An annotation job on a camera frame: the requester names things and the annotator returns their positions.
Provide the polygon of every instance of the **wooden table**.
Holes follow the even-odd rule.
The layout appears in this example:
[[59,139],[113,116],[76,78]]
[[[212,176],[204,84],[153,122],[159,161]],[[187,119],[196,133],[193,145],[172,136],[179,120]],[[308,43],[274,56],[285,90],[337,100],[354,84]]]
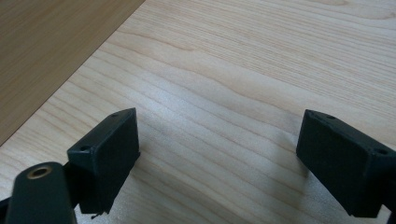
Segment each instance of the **wooden table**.
[[144,0],[0,0],[0,146]]
[[0,197],[108,114],[142,156],[80,223],[386,223],[349,217],[295,156],[306,108],[396,148],[391,0],[147,0],[0,147]]

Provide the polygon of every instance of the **hole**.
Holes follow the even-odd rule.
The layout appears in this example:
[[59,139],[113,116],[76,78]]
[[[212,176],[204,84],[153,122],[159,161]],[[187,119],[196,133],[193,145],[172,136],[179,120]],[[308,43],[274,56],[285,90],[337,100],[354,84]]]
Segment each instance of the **hole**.
[[52,171],[52,168],[50,168],[49,166],[37,167],[33,171],[29,172],[29,174],[27,175],[27,178],[38,179],[38,178],[48,175],[51,171]]
[[387,155],[388,154],[388,152],[385,149],[382,149],[382,148],[375,148],[374,151],[376,153],[378,153],[378,154],[381,154],[381,155]]
[[79,150],[80,151],[86,151],[86,150],[89,150],[89,149],[91,149],[91,146],[83,146]]

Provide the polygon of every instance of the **metal grommet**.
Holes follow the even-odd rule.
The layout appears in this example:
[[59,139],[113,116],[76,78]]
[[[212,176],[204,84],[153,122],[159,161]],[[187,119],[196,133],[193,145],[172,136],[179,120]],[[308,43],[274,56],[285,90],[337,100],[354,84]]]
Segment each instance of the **metal grommet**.
[[38,179],[48,175],[52,171],[50,166],[39,166],[27,174],[28,179]]

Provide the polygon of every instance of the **black plastic part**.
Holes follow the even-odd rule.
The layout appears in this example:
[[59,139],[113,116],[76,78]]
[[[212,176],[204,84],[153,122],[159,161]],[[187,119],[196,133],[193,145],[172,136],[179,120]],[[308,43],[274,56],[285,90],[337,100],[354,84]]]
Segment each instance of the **black plastic part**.
[[396,212],[396,170],[394,170],[394,176],[389,179],[384,194],[385,194],[384,205],[390,211],[393,211],[393,213],[395,213]]
[[76,223],[61,164],[41,163],[17,176],[6,223]]
[[6,198],[0,202],[0,224],[3,224],[6,222],[6,213],[8,210],[9,200],[10,200],[10,198]]
[[109,213],[126,177],[140,156],[136,111],[108,116],[67,150],[73,204],[84,214]]
[[333,116],[305,111],[297,156],[352,216],[376,217],[394,193],[396,152]]
[[390,214],[390,217],[388,219],[388,224],[396,224],[396,216],[395,216],[395,214],[396,213]]

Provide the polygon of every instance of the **wood grain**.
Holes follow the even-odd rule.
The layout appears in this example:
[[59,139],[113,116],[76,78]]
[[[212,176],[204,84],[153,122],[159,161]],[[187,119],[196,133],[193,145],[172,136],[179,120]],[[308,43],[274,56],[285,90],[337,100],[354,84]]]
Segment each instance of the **wood grain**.
[[0,146],[143,2],[0,1]]
[[349,217],[295,147],[309,108],[396,148],[395,15],[387,0],[148,0],[0,147],[0,196],[136,107],[142,156],[110,214],[81,223],[386,223],[386,208]]

